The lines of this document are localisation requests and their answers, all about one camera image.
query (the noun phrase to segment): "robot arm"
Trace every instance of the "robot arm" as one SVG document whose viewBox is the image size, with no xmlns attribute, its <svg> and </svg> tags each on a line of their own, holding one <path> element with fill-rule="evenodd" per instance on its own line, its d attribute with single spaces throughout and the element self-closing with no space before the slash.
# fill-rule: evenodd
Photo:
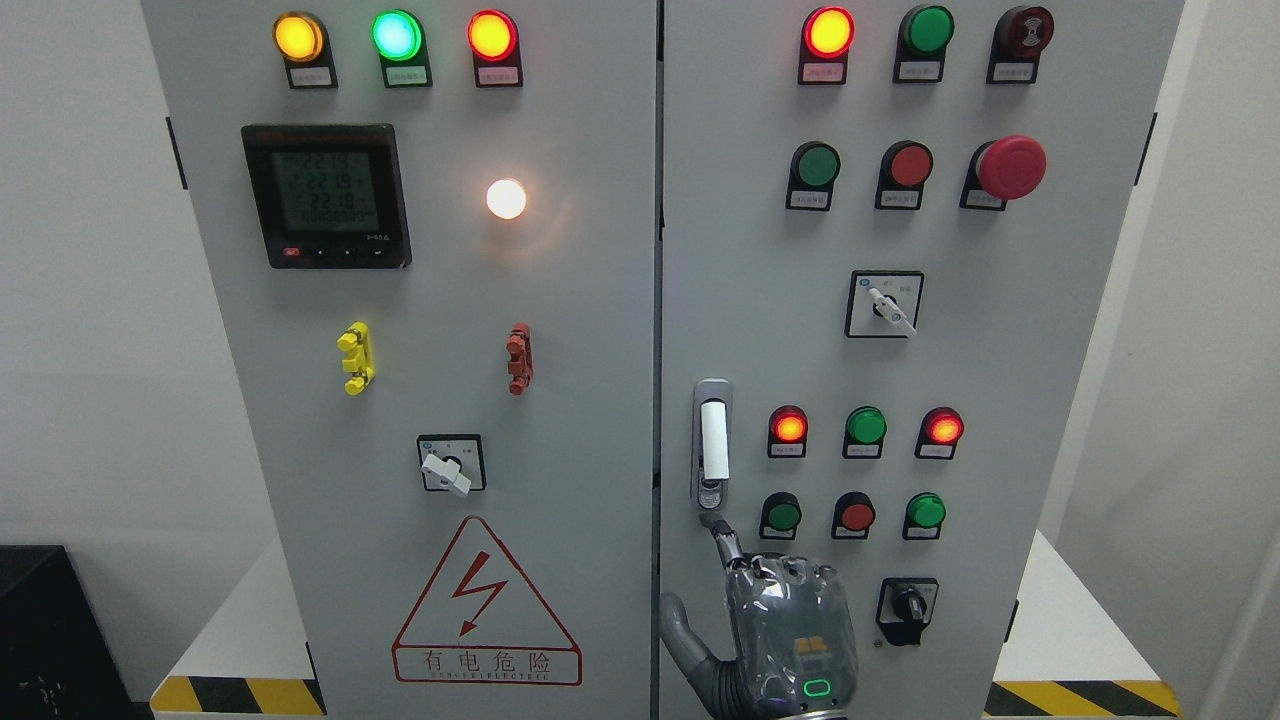
<svg viewBox="0 0 1280 720">
<path fill-rule="evenodd" d="M 663 593 L 659 633 L 713 720 L 844 716 L 858 659 L 844 588 L 829 565 L 776 553 L 748 560 L 719 515 L 701 518 L 719 550 L 737 659 L 716 657 Z"/>
</svg>

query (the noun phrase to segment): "warning sign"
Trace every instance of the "warning sign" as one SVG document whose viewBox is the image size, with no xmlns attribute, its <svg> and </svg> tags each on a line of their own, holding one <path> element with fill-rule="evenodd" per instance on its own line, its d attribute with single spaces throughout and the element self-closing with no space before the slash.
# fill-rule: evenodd
<svg viewBox="0 0 1280 720">
<path fill-rule="evenodd" d="M 582 683 L 582 651 L 476 515 L 453 533 L 392 659 L 402 683 Z"/>
</svg>

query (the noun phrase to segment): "glowing white light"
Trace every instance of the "glowing white light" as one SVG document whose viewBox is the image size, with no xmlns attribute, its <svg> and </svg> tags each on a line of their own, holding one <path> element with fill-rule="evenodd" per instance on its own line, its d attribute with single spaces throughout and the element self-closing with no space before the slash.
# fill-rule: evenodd
<svg viewBox="0 0 1280 720">
<path fill-rule="evenodd" d="M 494 181 L 489 186 L 489 192 L 484 196 L 489 205 L 489 211 L 503 220 L 513 220 L 525 211 L 529 196 L 525 195 L 525 186 L 512 178 Z"/>
</svg>

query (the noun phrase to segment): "green push button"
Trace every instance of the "green push button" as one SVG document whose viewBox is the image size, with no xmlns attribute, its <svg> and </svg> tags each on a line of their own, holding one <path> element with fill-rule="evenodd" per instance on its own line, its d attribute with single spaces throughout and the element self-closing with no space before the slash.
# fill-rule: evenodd
<svg viewBox="0 0 1280 720">
<path fill-rule="evenodd" d="M 790 502 L 774 505 L 769 509 L 767 521 L 769 527 L 780 533 L 795 529 L 800 524 L 800 509 Z"/>
<path fill-rule="evenodd" d="M 932 55 L 946 47 L 955 32 L 956 22 L 951 13 L 942 5 L 929 5 L 911 14 L 904 40 L 913 53 Z"/>
<path fill-rule="evenodd" d="M 884 421 L 884 414 L 878 409 L 860 407 L 854 410 L 854 414 L 849 416 L 845 429 L 849 432 L 849 437 L 854 438 L 854 442 L 859 445 L 876 445 L 884 439 L 888 424 Z"/>
<path fill-rule="evenodd" d="M 818 678 L 817 680 L 805 680 L 804 685 L 800 688 L 808 697 L 827 697 L 831 694 L 831 683 Z"/>
<path fill-rule="evenodd" d="M 906 506 L 906 518 L 922 528 L 937 528 L 947 518 L 947 506 L 932 492 L 920 493 Z"/>
<path fill-rule="evenodd" d="M 808 186 L 824 186 L 840 174 L 840 155 L 827 145 L 815 143 L 800 155 L 796 174 Z"/>
</svg>

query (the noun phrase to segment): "lcd display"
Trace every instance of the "lcd display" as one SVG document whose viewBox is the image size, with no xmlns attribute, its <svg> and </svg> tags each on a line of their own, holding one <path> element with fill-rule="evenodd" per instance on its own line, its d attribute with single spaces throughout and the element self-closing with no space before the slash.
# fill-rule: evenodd
<svg viewBox="0 0 1280 720">
<path fill-rule="evenodd" d="M 287 231 L 374 232 L 378 204 L 365 152 L 271 152 Z"/>
</svg>

